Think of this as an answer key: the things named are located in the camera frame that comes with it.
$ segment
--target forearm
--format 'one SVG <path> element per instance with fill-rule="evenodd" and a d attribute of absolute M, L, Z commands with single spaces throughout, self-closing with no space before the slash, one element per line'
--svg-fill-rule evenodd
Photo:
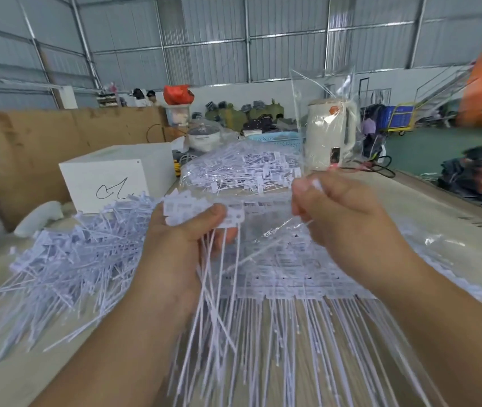
<path fill-rule="evenodd" d="M 482 303 L 408 255 L 392 270 L 393 279 L 375 286 L 375 294 L 450 407 L 482 405 Z"/>
<path fill-rule="evenodd" d="M 31 407 L 147 407 L 185 321 L 159 293 L 131 289 Z"/>

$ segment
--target blue crate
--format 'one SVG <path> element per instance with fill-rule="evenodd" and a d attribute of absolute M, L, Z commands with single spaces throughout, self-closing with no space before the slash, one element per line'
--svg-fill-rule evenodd
<path fill-rule="evenodd" d="M 286 147 L 294 147 L 298 151 L 301 151 L 301 137 L 297 131 L 277 131 L 275 133 L 262 133 L 248 136 L 247 139 L 276 143 L 278 145 L 284 145 Z"/>
<path fill-rule="evenodd" d="M 408 128 L 410 126 L 410 122 L 413 116 L 414 106 L 389 106 L 386 107 L 385 110 L 381 111 L 377 120 L 377 129 L 378 130 L 387 130 L 390 129 L 401 129 L 401 128 Z"/>

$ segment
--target table surface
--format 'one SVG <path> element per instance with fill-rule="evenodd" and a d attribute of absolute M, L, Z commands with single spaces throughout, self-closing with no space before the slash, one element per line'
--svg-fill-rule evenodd
<path fill-rule="evenodd" d="M 479 218 L 471 213 L 459 211 L 456 208 L 438 202 L 397 181 L 382 177 L 378 174 L 356 173 L 353 177 L 372 185 L 379 195 L 388 212 L 395 217 L 408 217 L 414 223 L 425 228 L 435 240 L 439 239 L 440 253 L 453 263 L 457 275 L 465 277 L 473 284 L 482 286 L 482 224 Z M 70 228 L 74 225 L 73 218 L 67 218 L 52 225 L 54 228 Z M 8 246 L 17 244 L 19 249 L 27 248 L 32 240 L 8 238 L 0 248 L 0 284 L 9 274 L 8 265 L 13 260 L 9 256 Z M 269 312 L 264 312 L 263 326 Z M 91 333 L 87 330 L 74 341 L 59 345 L 47 353 L 42 350 L 56 339 L 68 334 L 84 320 L 71 317 L 65 322 L 56 322 L 45 333 L 40 342 L 30 352 L 23 346 L 17 347 L 10 356 L 0 363 L 0 407 L 25 407 L 47 385 L 61 367 L 74 354 L 77 348 Z M 299 405 L 317 405 L 314 380 L 312 378 L 312 361 L 309 340 L 306 334 L 301 334 L 297 347 L 297 391 L 296 399 Z M 414 401 L 410 389 L 403 377 L 397 373 L 393 378 L 405 387 L 401 391 L 401 405 L 418 405 Z M 360 386 L 359 402 L 357 405 L 371 405 L 364 396 L 364 386 Z M 322 392 L 325 405 L 335 405 L 327 391 Z M 234 405 L 246 406 L 246 387 L 241 383 L 236 387 Z M 203 405 L 198 397 L 194 397 L 193 406 Z M 156 405 L 167 405 L 163 401 Z M 269 384 L 268 406 L 282 406 L 282 369 L 272 369 Z"/>

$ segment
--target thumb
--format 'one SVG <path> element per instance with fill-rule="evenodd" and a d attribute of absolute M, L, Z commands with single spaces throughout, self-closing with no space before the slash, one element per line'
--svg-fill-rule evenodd
<path fill-rule="evenodd" d="M 295 179 L 292 197 L 300 210 L 307 212 L 317 222 L 330 222 L 333 217 L 346 212 L 346 208 L 326 196 L 318 179 Z"/>
<path fill-rule="evenodd" d="M 226 217 L 226 206 L 214 204 L 203 213 L 179 225 L 190 241 L 197 241 L 212 229 L 217 228 Z"/>

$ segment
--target green floor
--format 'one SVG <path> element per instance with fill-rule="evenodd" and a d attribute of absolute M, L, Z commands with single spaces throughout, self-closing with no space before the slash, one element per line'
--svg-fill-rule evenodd
<path fill-rule="evenodd" d="M 441 172 L 441 163 L 482 144 L 482 129 L 415 129 L 386 143 L 391 167 L 420 175 Z"/>

